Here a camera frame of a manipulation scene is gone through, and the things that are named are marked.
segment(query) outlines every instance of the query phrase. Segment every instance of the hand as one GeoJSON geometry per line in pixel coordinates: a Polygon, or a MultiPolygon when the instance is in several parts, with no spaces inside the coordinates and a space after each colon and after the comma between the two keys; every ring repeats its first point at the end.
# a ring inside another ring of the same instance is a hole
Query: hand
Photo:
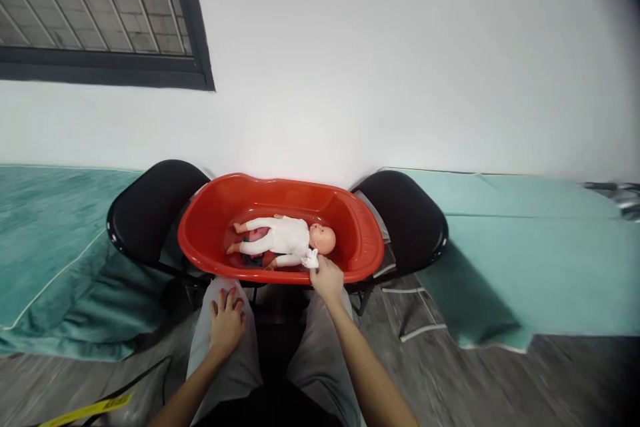
{"type": "Polygon", "coordinates": [[[269,262],[269,265],[265,267],[265,270],[276,270],[278,268],[278,258],[275,258],[269,262]]]}
{"type": "Polygon", "coordinates": [[[244,301],[236,299],[236,287],[226,294],[220,289],[218,303],[211,302],[211,332],[209,352],[227,358],[245,333],[247,317],[242,312],[244,301]]]}
{"type": "Polygon", "coordinates": [[[345,274],[336,264],[325,256],[318,255],[317,269],[309,270],[311,285],[320,298],[325,301],[327,307],[337,303],[342,305],[342,287],[345,283],[345,274]]]}

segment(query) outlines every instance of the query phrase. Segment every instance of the red baby bathtub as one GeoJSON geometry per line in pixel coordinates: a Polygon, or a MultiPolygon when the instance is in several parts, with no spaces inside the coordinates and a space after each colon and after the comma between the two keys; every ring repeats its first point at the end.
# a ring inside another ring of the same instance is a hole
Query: red baby bathtub
{"type": "Polygon", "coordinates": [[[212,180],[193,198],[180,221],[178,240],[193,265],[215,275],[269,284],[309,285],[304,267],[267,271],[247,267],[225,250],[240,242],[233,223],[282,214],[333,228],[336,245],[328,257],[345,273],[345,283],[369,277],[380,266],[384,243],[367,206],[355,195],[319,183],[232,173],[212,180]]]}

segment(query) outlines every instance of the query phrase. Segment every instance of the person's lap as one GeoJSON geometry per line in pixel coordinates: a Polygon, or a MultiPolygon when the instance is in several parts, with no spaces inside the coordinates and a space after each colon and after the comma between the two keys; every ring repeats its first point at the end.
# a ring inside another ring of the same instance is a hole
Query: person's lap
{"type": "MultiPolygon", "coordinates": [[[[191,343],[187,377],[202,363],[209,349],[211,313],[208,305],[217,298],[221,288],[228,291],[234,286],[237,287],[238,296],[244,301],[247,329],[236,350],[216,375],[192,425],[221,402],[248,397],[263,383],[255,321],[249,300],[237,281],[221,277],[211,282],[203,298],[203,308],[191,343]]],[[[349,296],[344,290],[342,299],[349,315],[353,316],[349,296]]],[[[337,333],[324,302],[315,292],[307,308],[307,327],[300,346],[291,359],[287,377],[293,385],[328,413],[338,417],[344,425],[360,425],[360,411],[337,333]]]]}

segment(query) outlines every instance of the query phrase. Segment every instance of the window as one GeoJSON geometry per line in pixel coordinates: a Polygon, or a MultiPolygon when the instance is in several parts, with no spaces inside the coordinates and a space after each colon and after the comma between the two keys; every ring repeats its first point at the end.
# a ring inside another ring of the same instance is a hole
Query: window
{"type": "Polygon", "coordinates": [[[214,90],[198,0],[0,0],[0,78],[214,90]]]}

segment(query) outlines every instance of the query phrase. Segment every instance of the black chair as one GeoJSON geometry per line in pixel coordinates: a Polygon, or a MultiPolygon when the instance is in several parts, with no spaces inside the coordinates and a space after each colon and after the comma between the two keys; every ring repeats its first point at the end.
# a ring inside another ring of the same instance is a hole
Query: black chair
{"type": "Polygon", "coordinates": [[[376,285],[422,270],[438,260],[447,245],[449,227],[435,202],[402,172],[376,172],[351,191],[362,192],[380,214],[395,256],[394,268],[346,286],[350,294],[358,295],[360,306],[355,310],[362,316],[376,285]]]}
{"type": "Polygon", "coordinates": [[[190,302],[192,290],[206,288],[209,279],[188,274],[186,258],[182,257],[178,269],[160,262],[160,254],[180,211],[207,182],[209,178],[190,163],[165,160],[118,195],[107,214],[107,231],[114,247],[136,264],[180,279],[190,302]]]}

